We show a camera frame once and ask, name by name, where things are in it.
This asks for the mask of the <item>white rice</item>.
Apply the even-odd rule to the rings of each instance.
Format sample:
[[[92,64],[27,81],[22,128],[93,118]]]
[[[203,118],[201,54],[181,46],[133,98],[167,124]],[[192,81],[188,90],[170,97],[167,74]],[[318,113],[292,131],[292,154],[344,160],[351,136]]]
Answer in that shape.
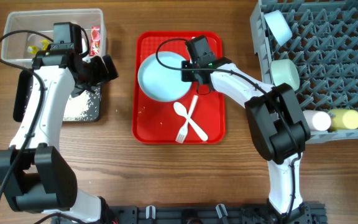
[[[84,91],[72,98],[69,96],[64,112],[64,122],[95,122],[100,116],[101,87],[92,88],[94,91]]]

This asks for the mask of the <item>white plastic spoon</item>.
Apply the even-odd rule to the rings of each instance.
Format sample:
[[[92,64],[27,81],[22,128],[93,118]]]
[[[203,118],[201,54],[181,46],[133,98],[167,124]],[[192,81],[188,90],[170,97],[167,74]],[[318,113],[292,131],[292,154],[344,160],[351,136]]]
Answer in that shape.
[[[173,104],[175,112],[186,118],[186,120],[190,123],[191,127],[195,130],[196,134],[200,137],[202,141],[208,140],[208,135],[200,128],[198,124],[196,124],[191,117],[188,116],[187,109],[179,102],[175,102]]]

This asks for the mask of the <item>light blue plate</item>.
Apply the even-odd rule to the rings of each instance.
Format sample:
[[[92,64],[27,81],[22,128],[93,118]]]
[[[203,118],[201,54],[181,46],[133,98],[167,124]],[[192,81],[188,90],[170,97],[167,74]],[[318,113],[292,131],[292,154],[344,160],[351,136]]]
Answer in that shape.
[[[155,54],[149,55],[137,72],[140,89],[151,99],[159,102],[171,102],[185,96],[190,82],[181,80],[181,71],[166,68],[158,63]]]

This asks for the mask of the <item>red clear plastic wrapper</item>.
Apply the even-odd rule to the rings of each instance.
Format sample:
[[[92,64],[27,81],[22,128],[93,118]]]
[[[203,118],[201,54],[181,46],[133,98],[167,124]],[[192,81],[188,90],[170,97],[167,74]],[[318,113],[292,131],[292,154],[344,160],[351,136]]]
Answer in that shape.
[[[89,56],[97,56],[100,53],[100,41],[101,41],[101,28],[100,26],[93,26],[91,28],[91,50]]]

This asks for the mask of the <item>yellow candy wrapper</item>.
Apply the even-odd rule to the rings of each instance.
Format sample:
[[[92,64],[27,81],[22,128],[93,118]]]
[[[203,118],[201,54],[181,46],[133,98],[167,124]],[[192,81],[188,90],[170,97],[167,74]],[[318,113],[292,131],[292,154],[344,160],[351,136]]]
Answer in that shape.
[[[45,51],[50,42],[47,39],[41,40],[39,45],[30,45],[27,47],[27,52],[35,55],[38,51]]]

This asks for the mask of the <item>white plastic fork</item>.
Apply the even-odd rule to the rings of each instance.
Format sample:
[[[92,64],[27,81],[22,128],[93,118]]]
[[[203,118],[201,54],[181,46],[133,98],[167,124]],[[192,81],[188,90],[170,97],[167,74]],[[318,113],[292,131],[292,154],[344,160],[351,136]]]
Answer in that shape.
[[[194,95],[193,99],[191,101],[189,111],[187,111],[186,108],[178,101],[174,102],[174,104],[173,104],[173,108],[174,108],[176,114],[180,115],[180,116],[182,116],[182,117],[184,117],[186,119],[185,123],[179,129],[178,134],[177,134],[176,139],[175,139],[175,141],[180,143],[180,144],[182,144],[184,142],[184,140],[186,139],[186,137],[187,137],[188,123],[189,123],[189,120],[191,118],[191,115],[194,112],[194,109],[195,109],[195,106],[197,104],[197,101],[198,101],[198,95]]]

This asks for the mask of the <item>mint green bowl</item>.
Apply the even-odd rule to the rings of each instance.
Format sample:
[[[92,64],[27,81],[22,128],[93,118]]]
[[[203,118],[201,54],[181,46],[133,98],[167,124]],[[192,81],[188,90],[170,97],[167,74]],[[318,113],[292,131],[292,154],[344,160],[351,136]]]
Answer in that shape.
[[[295,64],[289,59],[274,60],[271,63],[273,84],[279,86],[283,83],[290,85],[294,91],[300,87],[300,78]]]

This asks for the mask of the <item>light blue small bowl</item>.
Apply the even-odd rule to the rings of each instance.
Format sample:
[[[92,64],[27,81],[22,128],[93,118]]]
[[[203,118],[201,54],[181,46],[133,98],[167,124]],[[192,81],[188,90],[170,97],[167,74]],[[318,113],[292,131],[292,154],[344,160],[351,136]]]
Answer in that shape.
[[[268,28],[280,46],[284,46],[292,38],[292,31],[283,14],[279,11],[273,11],[264,15]]]

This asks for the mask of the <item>pale pink plastic cup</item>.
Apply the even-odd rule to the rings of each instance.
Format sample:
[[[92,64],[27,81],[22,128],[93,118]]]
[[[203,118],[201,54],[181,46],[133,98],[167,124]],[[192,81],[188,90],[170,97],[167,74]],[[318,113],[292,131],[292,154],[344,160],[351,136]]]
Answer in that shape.
[[[306,122],[311,131],[327,131],[331,127],[331,117],[324,111],[303,111]]]

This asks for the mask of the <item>yellow plastic cup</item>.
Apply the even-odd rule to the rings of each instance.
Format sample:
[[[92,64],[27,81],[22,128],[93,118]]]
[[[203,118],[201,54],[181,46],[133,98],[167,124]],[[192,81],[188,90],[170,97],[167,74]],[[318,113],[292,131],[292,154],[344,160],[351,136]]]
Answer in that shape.
[[[328,111],[328,115],[331,117],[330,131],[358,128],[358,111],[356,110],[332,109]]]

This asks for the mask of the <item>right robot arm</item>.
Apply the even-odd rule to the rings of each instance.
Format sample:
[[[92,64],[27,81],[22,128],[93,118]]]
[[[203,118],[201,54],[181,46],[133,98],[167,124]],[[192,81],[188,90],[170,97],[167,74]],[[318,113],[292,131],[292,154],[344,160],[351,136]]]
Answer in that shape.
[[[268,163],[269,204],[281,223],[298,218],[300,161],[310,129],[293,88],[258,81],[228,58],[216,58],[203,35],[185,45],[190,56],[181,66],[185,80],[207,84],[245,108],[252,142]]]

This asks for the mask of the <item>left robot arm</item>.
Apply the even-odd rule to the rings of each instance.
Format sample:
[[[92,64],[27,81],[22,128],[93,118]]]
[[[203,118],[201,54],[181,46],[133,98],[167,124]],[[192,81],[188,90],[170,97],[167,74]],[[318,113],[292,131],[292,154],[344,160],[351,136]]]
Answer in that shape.
[[[21,125],[6,150],[0,150],[0,201],[15,212],[41,213],[75,223],[116,223],[102,197],[78,188],[76,175],[58,148],[67,101],[92,91],[118,74],[108,55],[89,62],[90,42],[85,30],[71,22],[53,26],[45,50],[36,53],[21,81],[31,83]]]

